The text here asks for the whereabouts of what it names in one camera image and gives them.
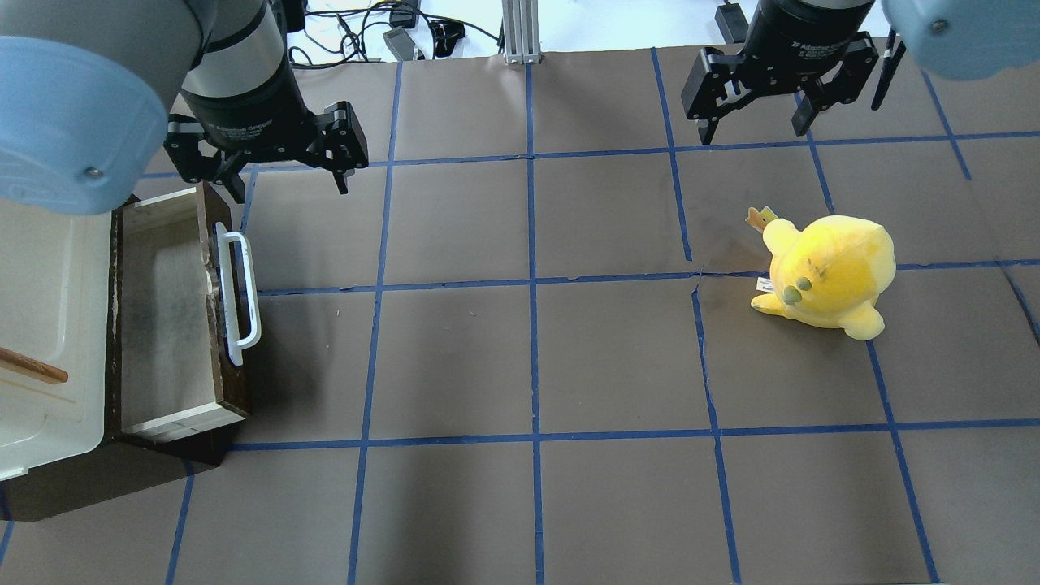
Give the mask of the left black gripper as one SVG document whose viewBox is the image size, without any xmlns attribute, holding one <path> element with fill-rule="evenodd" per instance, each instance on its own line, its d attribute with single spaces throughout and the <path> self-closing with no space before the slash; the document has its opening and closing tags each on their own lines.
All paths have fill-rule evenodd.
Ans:
<svg viewBox="0 0 1040 585">
<path fill-rule="evenodd" d="M 367 138 L 353 104 L 334 102 L 322 115 L 288 112 L 239 128 L 205 125 L 192 116 L 170 115 L 163 142 L 171 162 L 187 182 L 211 182 L 244 205 L 241 171 L 250 163 L 298 162 L 333 174 L 336 189 L 348 195 L 348 178 L 369 167 Z"/>
</svg>

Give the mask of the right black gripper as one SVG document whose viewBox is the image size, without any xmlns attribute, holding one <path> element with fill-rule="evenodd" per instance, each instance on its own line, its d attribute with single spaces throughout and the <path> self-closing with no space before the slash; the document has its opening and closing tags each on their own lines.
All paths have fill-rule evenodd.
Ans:
<svg viewBox="0 0 1040 585">
<path fill-rule="evenodd" d="M 759 39 L 735 54 L 709 45 L 699 49 L 681 90 L 683 115 L 697 121 L 706 147 L 725 115 L 756 99 L 798 93 L 791 126 L 796 136 L 805 137 L 822 111 L 858 99 L 879 62 L 877 46 L 865 31 L 835 45 Z"/>
</svg>

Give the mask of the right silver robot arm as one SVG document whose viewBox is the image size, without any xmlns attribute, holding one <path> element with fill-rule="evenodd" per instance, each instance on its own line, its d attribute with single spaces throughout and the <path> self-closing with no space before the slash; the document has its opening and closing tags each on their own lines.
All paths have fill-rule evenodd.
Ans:
<svg viewBox="0 0 1040 585">
<path fill-rule="evenodd" d="M 863 23 L 873 1 L 760 1 L 743 47 L 700 50 L 681 90 L 683 112 L 702 145 L 727 115 L 755 100 L 799 96 L 791 118 L 805 136 L 816 118 L 859 99 L 879 74 L 870 107 L 881 107 L 899 63 L 910 56 L 936 76 L 987 79 L 1038 60 L 1036 1 L 882 1 L 889 32 L 879 47 Z"/>
</svg>

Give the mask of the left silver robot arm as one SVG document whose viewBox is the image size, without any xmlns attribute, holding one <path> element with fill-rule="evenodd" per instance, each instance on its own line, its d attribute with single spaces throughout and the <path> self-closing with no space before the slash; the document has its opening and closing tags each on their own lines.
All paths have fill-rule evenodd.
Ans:
<svg viewBox="0 0 1040 585">
<path fill-rule="evenodd" d="M 124 204 L 167 152 L 187 183 L 245 199 L 250 163 L 369 164 L 349 102 L 302 100 L 302 1 L 4 1 L 2 196 L 67 215 Z"/>
</svg>

